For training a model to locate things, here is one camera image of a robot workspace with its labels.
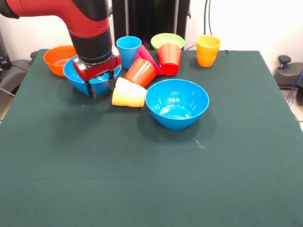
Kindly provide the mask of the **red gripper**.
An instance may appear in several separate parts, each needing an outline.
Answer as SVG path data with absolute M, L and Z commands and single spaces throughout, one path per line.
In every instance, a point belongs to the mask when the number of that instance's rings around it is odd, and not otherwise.
M 114 91 L 115 77 L 113 70 L 121 66 L 121 56 L 118 50 L 112 50 L 112 54 L 113 55 L 107 61 L 100 64 L 88 65 L 81 62 L 79 57 L 72 60 L 74 69 L 78 73 L 79 77 L 85 82 L 90 98 L 96 98 L 97 95 L 89 80 L 107 72 L 109 72 L 109 88 L 111 91 Z

